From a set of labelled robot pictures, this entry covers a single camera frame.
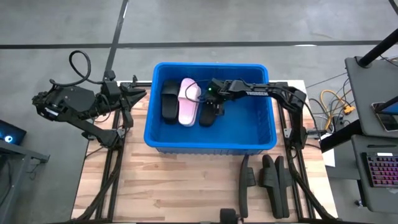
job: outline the blue light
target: blue light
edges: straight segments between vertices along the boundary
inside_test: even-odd
[[[4,140],[5,140],[6,142],[10,143],[10,142],[12,141],[12,137],[11,137],[11,136],[6,136],[6,137],[4,138]]]

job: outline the wooden table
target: wooden table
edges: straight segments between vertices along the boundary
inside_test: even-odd
[[[289,81],[289,85],[305,91],[302,80]],[[126,135],[114,222],[219,222],[221,208],[239,211],[238,177],[243,156],[161,154],[147,146],[143,139],[150,90],[147,92],[148,95],[131,111],[134,127]],[[275,148],[250,157],[249,167],[253,167],[257,180],[263,154],[271,155],[274,160],[277,156],[285,156],[275,101],[273,106],[278,141]],[[313,128],[307,109],[303,111],[303,117],[305,127]],[[109,129],[112,121],[111,115],[107,122],[98,123],[98,126]],[[314,140],[307,142],[318,144]],[[93,141],[89,144],[87,153],[97,148],[98,142]],[[105,157],[106,149],[103,149],[85,161],[72,218],[81,215],[98,193]],[[321,151],[307,146],[303,150],[303,157],[312,192],[328,212],[337,217]],[[299,191],[304,216],[308,217],[304,194]],[[272,216],[266,189],[249,187],[249,217],[245,221],[297,221],[291,187],[287,193],[290,217],[276,220]],[[108,203],[105,200],[104,216],[107,211]]]

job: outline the rgb keyboard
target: rgb keyboard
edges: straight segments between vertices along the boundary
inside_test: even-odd
[[[364,152],[363,156],[372,187],[398,188],[398,154]]]

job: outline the white paper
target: white paper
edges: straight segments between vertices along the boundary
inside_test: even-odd
[[[324,134],[321,136],[321,140],[330,136],[331,134]],[[330,167],[336,167],[336,161],[335,161],[335,149],[330,149],[327,152],[322,153],[323,161],[326,166]]]

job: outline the gray floor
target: gray floor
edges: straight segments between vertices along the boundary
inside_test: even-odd
[[[0,0],[0,45],[110,44],[121,3]],[[131,0],[119,42],[381,40],[397,28],[397,20],[388,0]],[[159,62],[261,63],[270,79],[301,79],[311,85],[343,73],[344,58],[363,55],[372,47],[118,49],[113,69],[118,80],[130,80],[132,75],[151,80]],[[109,49],[84,50],[91,57],[91,77],[99,80]],[[71,51],[0,50],[0,119],[28,131],[25,146],[51,154],[35,180],[25,180],[13,223],[60,222],[70,217],[87,141],[79,130],[36,115],[31,98],[50,88],[50,78],[58,82],[78,78],[67,62]],[[386,57],[392,55],[398,55],[398,47],[385,53]],[[84,70],[81,61],[76,58]],[[311,87],[308,95],[318,99],[322,90],[338,90],[345,80],[342,76]],[[87,83],[84,87],[97,89]],[[312,108],[320,111],[316,105]],[[355,120],[355,113],[347,119]],[[373,223],[396,220],[395,215],[356,208],[353,202],[359,193],[355,182],[330,182],[340,218]]]

